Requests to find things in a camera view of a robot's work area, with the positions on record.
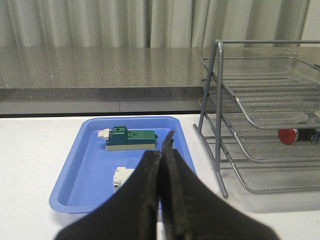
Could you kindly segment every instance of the red cap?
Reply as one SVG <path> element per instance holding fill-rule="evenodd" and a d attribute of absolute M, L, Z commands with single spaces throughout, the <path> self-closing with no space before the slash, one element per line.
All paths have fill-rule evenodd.
<path fill-rule="evenodd" d="M 295 128 L 279 129 L 278 137 L 284 144 L 291 145 L 298 139 L 298 130 Z"/>

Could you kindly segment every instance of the wire mesh desk organizer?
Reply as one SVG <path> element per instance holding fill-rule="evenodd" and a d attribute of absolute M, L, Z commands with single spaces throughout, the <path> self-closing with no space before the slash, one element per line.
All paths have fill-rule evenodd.
<path fill-rule="evenodd" d="M 228 193 L 221 176 L 221 150 L 252 193 L 320 190 L 320 67 L 291 56 L 224 58 L 224 44 L 319 43 L 216 40 L 210 58 L 201 60 L 207 76 L 199 124 L 193 127 L 223 197 Z M 205 119 L 214 134 L 214 153 L 208 144 L 212 136 L 202 133 Z M 298 138 L 309 130 L 317 136 Z M 295 134 L 290 144 L 282 142 L 281 131 Z"/>

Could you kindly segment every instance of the white table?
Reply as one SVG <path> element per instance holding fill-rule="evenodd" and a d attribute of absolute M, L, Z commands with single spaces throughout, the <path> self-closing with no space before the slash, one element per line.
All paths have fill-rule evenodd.
<path fill-rule="evenodd" d="M 218 196 L 209 158 L 192 124 L 199 115 L 180 120 L 199 178 Z M 51 240 L 83 214 L 58 213 L 48 200 L 81 124 L 92 117 L 0 119 L 0 239 Z M 203 132 L 208 132 L 205 124 Z M 282 240 L 320 239 L 320 192 L 259 195 L 244 190 L 233 170 L 222 172 L 229 198 L 247 215 L 271 226 Z"/>

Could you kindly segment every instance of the green connector block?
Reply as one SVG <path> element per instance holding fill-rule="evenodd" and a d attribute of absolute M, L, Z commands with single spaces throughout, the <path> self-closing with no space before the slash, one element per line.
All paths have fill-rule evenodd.
<path fill-rule="evenodd" d="M 128 130 L 126 126 L 115 126 L 105 148 L 107 151 L 155 149 L 157 138 L 153 130 Z"/>

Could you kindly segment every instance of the blue tray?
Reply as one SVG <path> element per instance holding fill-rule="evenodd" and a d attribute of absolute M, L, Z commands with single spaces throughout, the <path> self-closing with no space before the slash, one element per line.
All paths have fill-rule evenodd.
<path fill-rule="evenodd" d="M 117 167 L 136 168 L 145 150 L 106 151 L 105 140 L 98 131 L 125 125 L 129 130 L 154 130 L 160 150 L 167 133 L 174 130 L 173 147 L 178 149 L 195 172 L 185 136 L 178 119 L 170 116 L 108 117 L 85 121 L 65 160 L 49 198 L 57 212 L 88 213 L 113 194 L 113 177 Z"/>

